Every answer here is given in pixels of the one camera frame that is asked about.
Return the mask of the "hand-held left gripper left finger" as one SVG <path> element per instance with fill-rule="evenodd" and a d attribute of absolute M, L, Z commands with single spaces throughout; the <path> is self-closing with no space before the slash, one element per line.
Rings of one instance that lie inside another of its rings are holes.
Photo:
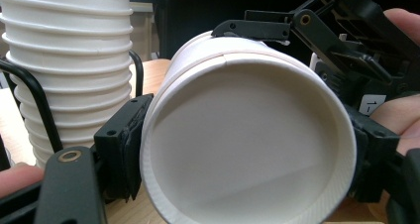
<path fill-rule="evenodd" d="M 140 190 L 142 130 L 153 98 L 146 94 L 129 100 L 94 135 L 96 152 L 105 165 L 107 199 L 135 199 Z"/>

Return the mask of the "white paper cup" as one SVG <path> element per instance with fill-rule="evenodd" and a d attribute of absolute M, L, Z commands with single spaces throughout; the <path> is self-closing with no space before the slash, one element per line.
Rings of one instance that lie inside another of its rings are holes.
<path fill-rule="evenodd" d="M 201 34 L 173 56 L 145 120 L 140 168 L 168 224 L 321 224 L 345 198 L 356 138 L 305 64 Z"/>

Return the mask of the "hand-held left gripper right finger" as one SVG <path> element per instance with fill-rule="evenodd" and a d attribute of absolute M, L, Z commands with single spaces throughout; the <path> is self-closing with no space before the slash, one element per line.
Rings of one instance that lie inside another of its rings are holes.
<path fill-rule="evenodd" d="M 385 187 L 386 164 L 396 152 L 399 137 L 346 105 L 357 142 L 356 170 L 348 195 L 358 202 L 378 202 Z"/>

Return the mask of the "black wire cup holder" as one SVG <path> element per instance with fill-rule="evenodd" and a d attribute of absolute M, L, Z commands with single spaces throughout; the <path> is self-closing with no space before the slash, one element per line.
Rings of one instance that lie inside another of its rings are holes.
<path fill-rule="evenodd" d="M 141 58 L 134 51 L 129 51 L 129 55 L 135 65 L 135 95 L 141 96 L 143 94 L 144 88 L 144 66 Z M 57 153 L 63 149 L 63 145 L 58 134 L 58 130 L 55 125 L 52 111 L 48 103 L 46 94 L 37 81 L 37 79 L 30 74 L 26 69 L 18 65 L 13 65 L 12 63 L 3 60 L 0 58 L 0 71 L 6 73 L 6 78 L 9 78 L 10 74 L 17 76 L 23 81 L 23 83 L 29 88 L 31 95 L 35 99 L 38 111 L 41 113 L 41 118 L 47 135 L 49 137 L 50 143 L 52 145 L 52 150 Z"/>

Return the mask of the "tall stack of white cups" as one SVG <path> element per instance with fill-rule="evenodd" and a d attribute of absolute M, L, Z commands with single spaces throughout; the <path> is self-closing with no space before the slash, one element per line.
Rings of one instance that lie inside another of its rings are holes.
<path fill-rule="evenodd" d="M 42 86 L 64 147 L 94 134 L 130 98 L 129 0 L 0 0 L 6 59 Z"/>

